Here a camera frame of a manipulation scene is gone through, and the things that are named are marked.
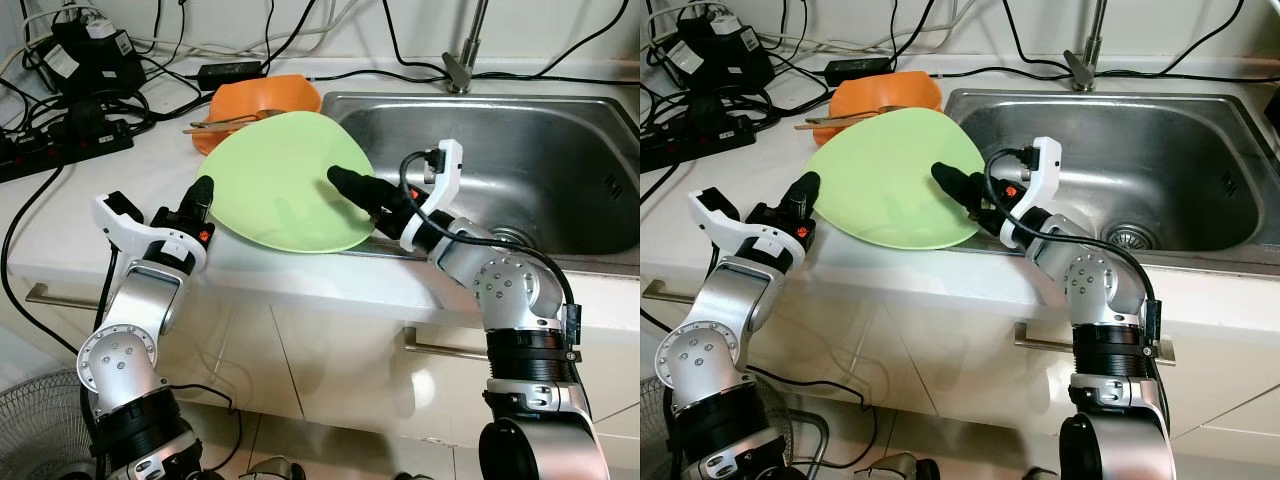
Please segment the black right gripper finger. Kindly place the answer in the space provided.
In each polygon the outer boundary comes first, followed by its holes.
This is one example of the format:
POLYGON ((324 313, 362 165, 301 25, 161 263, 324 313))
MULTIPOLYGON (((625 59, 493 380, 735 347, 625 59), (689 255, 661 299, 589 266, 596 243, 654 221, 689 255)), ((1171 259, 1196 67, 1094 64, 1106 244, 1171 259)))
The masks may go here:
POLYGON ((326 169, 326 179, 344 198, 371 218, 390 215, 402 206, 401 191, 379 177, 362 175, 334 165, 326 169))
POLYGON ((950 198, 965 207, 968 212, 977 212, 979 210, 979 187, 984 187, 986 193, 988 193, 988 186, 991 189, 995 189, 989 175, 983 173, 966 174, 955 166, 942 163, 934 163, 931 166, 931 174, 940 188, 950 198))

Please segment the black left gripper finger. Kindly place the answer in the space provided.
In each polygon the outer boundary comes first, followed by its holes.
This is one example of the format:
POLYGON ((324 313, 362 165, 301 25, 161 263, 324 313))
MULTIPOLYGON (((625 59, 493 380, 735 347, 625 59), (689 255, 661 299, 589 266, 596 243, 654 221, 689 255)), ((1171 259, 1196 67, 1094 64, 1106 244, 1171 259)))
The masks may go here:
POLYGON ((812 218, 819 191, 820 175, 817 172, 804 172, 794 182, 794 214, 799 220, 812 218))
POLYGON ((189 187, 189 219, 195 225, 204 225, 207 221, 214 191, 215 184, 210 175, 201 175, 189 187))

